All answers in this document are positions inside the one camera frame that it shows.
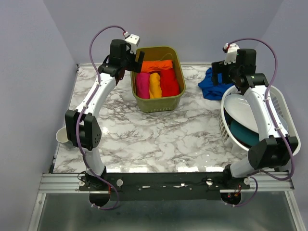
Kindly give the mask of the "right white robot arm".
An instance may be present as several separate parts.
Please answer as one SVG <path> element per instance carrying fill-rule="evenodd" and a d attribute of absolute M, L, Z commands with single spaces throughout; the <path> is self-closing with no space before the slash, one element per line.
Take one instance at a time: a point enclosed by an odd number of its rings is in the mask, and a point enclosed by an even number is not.
<path fill-rule="evenodd" d="M 259 143 L 248 150 L 247 157 L 231 164 L 230 172 L 222 175 L 222 185 L 231 189 L 239 183 L 239 178 L 266 168 L 287 165 L 299 141 L 281 124 L 266 76 L 256 73 L 256 50 L 241 49 L 235 43 L 223 50 L 225 60 L 212 63 L 212 81 L 218 84 L 218 75 L 221 74 L 223 83 L 235 85 L 249 103 L 259 133 Z"/>

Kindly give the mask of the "blue printed t shirt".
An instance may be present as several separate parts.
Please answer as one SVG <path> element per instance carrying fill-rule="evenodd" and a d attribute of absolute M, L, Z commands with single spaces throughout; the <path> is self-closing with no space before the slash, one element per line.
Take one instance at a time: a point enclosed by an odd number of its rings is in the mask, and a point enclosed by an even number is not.
<path fill-rule="evenodd" d="M 233 86 L 232 83 L 222 83 L 222 76 L 218 74 L 218 85 L 214 85 L 212 80 L 212 68 L 208 68 L 205 73 L 205 78 L 198 83 L 198 87 L 202 90 L 203 97 L 211 101 L 221 101 L 222 96 L 227 89 Z"/>

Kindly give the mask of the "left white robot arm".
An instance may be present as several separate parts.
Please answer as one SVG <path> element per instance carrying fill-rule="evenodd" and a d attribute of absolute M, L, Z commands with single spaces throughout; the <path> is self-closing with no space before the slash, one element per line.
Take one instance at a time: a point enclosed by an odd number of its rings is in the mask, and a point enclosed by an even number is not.
<path fill-rule="evenodd" d="M 124 40 L 112 40 L 109 55 L 95 68 L 97 78 L 87 96 L 75 110 L 65 113 L 68 140 L 81 151 L 86 173 L 92 175 L 90 184 L 96 190 L 102 190 L 107 183 L 103 175 L 105 165 L 98 149 L 102 138 L 98 114 L 107 96 L 123 79 L 125 71 L 141 72 L 144 52 L 137 54 L 139 42 L 140 37 L 133 34 Z"/>

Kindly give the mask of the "olive green plastic bin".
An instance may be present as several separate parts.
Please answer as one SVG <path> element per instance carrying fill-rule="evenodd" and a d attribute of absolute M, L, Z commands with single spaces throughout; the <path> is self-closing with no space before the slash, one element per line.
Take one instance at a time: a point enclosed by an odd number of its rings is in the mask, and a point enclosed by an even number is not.
<path fill-rule="evenodd" d="M 131 90 L 137 101 L 137 106 L 144 113 L 175 110 L 180 103 L 181 96 L 186 91 L 186 84 L 177 52 L 168 46 L 147 47 L 138 48 L 137 56 L 139 56 L 141 51 L 145 53 L 144 61 L 158 61 L 167 59 L 171 59 L 173 61 L 173 68 L 175 69 L 176 78 L 180 87 L 180 94 L 177 96 L 164 97 L 159 99 L 142 99 L 137 96 L 136 92 L 135 77 L 137 73 L 131 72 Z"/>

